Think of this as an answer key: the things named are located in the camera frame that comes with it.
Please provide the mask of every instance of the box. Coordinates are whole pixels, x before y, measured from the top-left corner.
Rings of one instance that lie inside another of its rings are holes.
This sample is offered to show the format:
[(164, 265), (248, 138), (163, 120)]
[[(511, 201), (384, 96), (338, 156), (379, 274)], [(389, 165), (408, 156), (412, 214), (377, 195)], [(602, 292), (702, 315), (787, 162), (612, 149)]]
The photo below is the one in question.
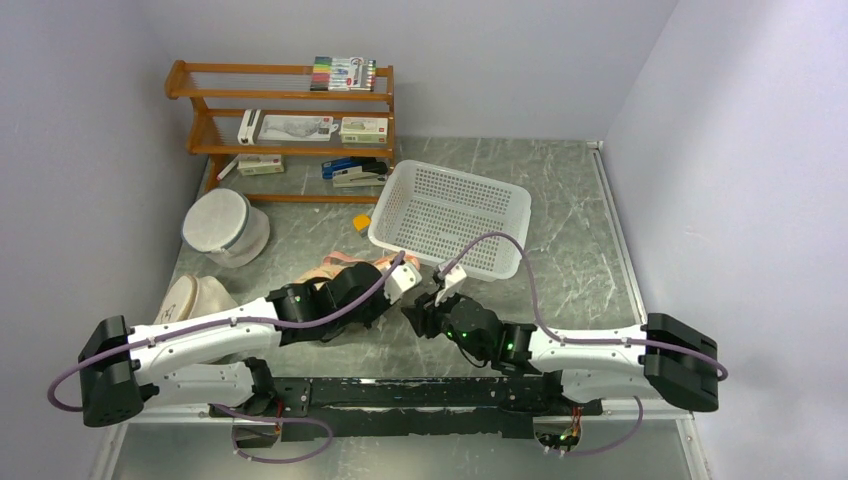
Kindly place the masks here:
[(339, 132), (342, 143), (386, 143), (389, 120), (386, 118), (344, 117)]
[(282, 155), (240, 153), (236, 156), (236, 160), (238, 160), (236, 168), (242, 175), (262, 175), (286, 171), (285, 166), (283, 166)]
[(339, 129), (330, 116), (265, 115), (259, 121), (257, 138), (274, 142), (326, 142)]
[(362, 57), (315, 57), (312, 66), (313, 92), (374, 91), (377, 62)]

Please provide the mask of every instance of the marker set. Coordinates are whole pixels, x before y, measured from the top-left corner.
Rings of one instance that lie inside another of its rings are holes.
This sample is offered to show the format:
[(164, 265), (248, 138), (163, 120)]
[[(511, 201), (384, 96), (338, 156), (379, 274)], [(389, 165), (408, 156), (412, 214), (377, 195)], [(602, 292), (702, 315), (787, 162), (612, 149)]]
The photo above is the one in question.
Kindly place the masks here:
[(377, 83), (377, 61), (362, 57), (315, 57), (312, 66), (313, 92), (373, 92)]

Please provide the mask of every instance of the white box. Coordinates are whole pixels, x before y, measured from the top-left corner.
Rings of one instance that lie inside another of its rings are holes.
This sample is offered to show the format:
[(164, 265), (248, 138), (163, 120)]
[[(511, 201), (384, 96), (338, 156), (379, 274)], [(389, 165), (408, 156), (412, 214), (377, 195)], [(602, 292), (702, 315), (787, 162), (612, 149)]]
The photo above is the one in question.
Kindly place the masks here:
[(331, 116), (265, 115), (260, 121), (257, 138), (263, 141), (327, 142), (339, 129)]
[(342, 143), (382, 143), (389, 134), (387, 118), (344, 117), (339, 130)]
[(286, 171), (282, 155), (240, 153), (236, 156), (238, 171), (242, 175), (262, 175)]

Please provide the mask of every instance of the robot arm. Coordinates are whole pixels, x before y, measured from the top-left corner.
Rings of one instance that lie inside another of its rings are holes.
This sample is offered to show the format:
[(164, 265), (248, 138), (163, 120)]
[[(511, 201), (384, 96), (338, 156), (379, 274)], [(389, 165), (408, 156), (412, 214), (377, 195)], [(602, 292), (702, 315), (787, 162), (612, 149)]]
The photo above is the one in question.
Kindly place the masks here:
[[(339, 311), (361, 297), (380, 278), (368, 263), (357, 263), (333, 280), (288, 284), (224, 312), (166, 325), (127, 327), (123, 317), (100, 322), (79, 355), (79, 361), (113, 348), (150, 340), (144, 347), (104, 359), (80, 371), (83, 423), (102, 427), (127, 420), (144, 408), (214, 403), (241, 407), (246, 413), (265, 410), (276, 397), (273, 378), (263, 360), (247, 358), (231, 364), (229, 355), (260, 355), (272, 348), (303, 341), (329, 341), (351, 323), (370, 328), (403, 294), (421, 282), (411, 264), (401, 264), (383, 286), (338, 319), (309, 328), (283, 328), (267, 320), (306, 323)], [(221, 325), (154, 339), (175, 330), (210, 322)]]
[[(561, 372), (562, 395), (577, 404), (600, 398), (661, 397), (699, 412), (718, 409), (714, 367), (690, 355), (634, 344), (656, 339), (716, 359), (711, 338), (665, 314), (644, 325), (609, 330), (557, 330), (498, 319), (473, 299), (456, 293), (465, 280), (455, 266), (439, 291), (418, 297), (403, 313), (420, 337), (444, 334), (468, 355), (506, 375)], [(552, 336), (568, 338), (561, 343)]]
[[(278, 398), (275, 379), (263, 360), (248, 358), (215, 365), (222, 357), (265, 351), (302, 341), (329, 341), (351, 323), (370, 327), (401, 296), (421, 282), (410, 264), (395, 269), (373, 295), (358, 300), (381, 277), (375, 267), (358, 263), (326, 281), (289, 284), (267, 297), (240, 307), (183, 321), (179, 324), (128, 328), (122, 317), (98, 325), (79, 360), (118, 345), (154, 339), (175, 329), (217, 321), (219, 326), (167, 341), (134, 348), (80, 371), (85, 425), (100, 427), (122, 422), (144, 408), (210, 403), (239, 407), (253, 415), (268, 410)], [(494, 312), (456, 293), (464, 280), (455, 267), (433, 294), (403, 308), (418, 336), (444, 334), (457, 347), (508, 376), (550, 375), (558, 378), (556, 395), (574, 404), (608, 397), (662, 397), (679, 408), (713, 411), (718, 408), (714, 368), (686, 355), (626, 343), (658, 338), (716, 357), (711, 339), (665, 315), (649, 315), (646, 325), (615, 330), (562, 331), (571, 339), (621, 338), (620, 344), (561, 344), (527, 323), (503, 322)], [(308, 328), (275, 326), (267, 319), (290, 323), (313, 322), (358, 305), (335, 321)]]

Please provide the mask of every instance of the marker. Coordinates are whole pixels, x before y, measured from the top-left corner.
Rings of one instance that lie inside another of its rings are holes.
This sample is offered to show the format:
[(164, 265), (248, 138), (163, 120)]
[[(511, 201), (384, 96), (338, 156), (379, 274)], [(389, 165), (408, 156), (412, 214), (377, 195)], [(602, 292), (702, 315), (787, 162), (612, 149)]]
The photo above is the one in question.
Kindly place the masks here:
[(219, 173), (218, 176), (216, 177), (218, 179), (218, 181), (220, 182), (221, 180), (224, 179), (224, 177), (227, 176), (228, 173), (232, 172), (233, 169), (236, 168), (237, 163), (238, 163), (238, 157), (234, 158), (232, 162), (230, 162), (226, 167), (224, 167), (223, 170), (221, 170), (221, 173)]

